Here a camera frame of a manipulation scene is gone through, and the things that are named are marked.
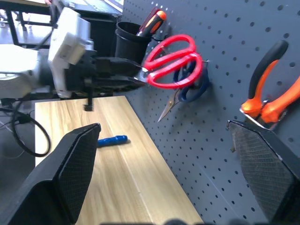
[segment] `mesh gripper pad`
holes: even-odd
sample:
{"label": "mesh gripper pad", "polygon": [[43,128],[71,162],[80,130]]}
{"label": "mesh gripper pad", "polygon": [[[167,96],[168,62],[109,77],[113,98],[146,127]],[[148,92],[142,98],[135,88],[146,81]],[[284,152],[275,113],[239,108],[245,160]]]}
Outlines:
{"label": "mesh gripper pad", "polygon": [[282,210],[295,178],[282,159],[256,132],[230,122],[243,175],[268,220]]}

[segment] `black cup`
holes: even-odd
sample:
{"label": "black cup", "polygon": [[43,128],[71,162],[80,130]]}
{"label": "black cup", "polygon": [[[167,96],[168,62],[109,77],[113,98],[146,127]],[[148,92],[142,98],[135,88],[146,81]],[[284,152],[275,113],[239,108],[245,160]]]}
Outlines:
{"label": "black cup", "polygon": [[151,37],[137,36],[139,28],[140,25],[132,22],[117,23],[115,57],[132,60],[138,64],[142,63]]}

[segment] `orange plier handle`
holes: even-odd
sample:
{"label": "orange plier handle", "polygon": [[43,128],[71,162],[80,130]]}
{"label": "orange plier handle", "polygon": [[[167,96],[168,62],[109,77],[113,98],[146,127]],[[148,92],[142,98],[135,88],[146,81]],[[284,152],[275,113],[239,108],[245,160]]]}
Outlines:
{"label": "orange plier handle", "polygon": [[257,65],[250,81],[248,100],[242,104],[242,110],[251,117],[261,116],[265,123],[276,123],[285,108],[300,97],[300,78],[282,96],[276,100],[262,104],[262,89],[264,83],[288,48],[284,40],[276,42]]}

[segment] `robotic arm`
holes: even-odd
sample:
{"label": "robotic arm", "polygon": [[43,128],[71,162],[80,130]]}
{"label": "robotic arm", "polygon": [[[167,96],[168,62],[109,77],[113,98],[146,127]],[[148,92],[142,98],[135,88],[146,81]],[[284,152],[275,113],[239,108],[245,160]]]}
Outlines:
{"label": "robotic arm", "polygon": [[0,98],[22,98],[33,90],[50,86],[60,98],[73,93],[91,98],[102,93],[141,87],[121,76],[134,76],[136,63],[114,57],[96,57],[90,40],[90,23],[70,8],[63,8],[53,29],[49,52],[0,45]]}

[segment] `blue scissor handle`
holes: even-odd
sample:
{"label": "blue scissor handle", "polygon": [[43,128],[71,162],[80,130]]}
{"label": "blue scissor handle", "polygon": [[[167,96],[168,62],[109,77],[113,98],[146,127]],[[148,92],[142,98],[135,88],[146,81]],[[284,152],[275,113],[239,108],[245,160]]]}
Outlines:
{"label": "blue scissor handle", "polygon": [[201,84],[201,87],[200,89],[198,90],[194,90],[196,93],[187,98],[187,93],[188,91],[190,90],[191,87],[186,87],[186,88],[183,88],[179,95],[178,95],[178,100],[180,102],[193,102],[195,101],[197,98],[199,98],[205,91],[206,89],[210,86],[210,80],[208,78],[208,71],[207,71],[207,68],[206,67],[203,67],[203,70],[202,70],[202,76],[201,76],[201,81],[202,81],[202,84]]}
{"label": "blue scissor handle", "polygon": [[182,77],[180,79],[179,79],[180,69],[176,70],[173,75],[173,83],[177,83],[178,81],[182,81],[183,79],[185,79],[189,73],[193,72],[195,67],[196,67],[196,61],[192,61],[190,66],[188,67],[187,71],[185,71],[185,72],[182,71]]}

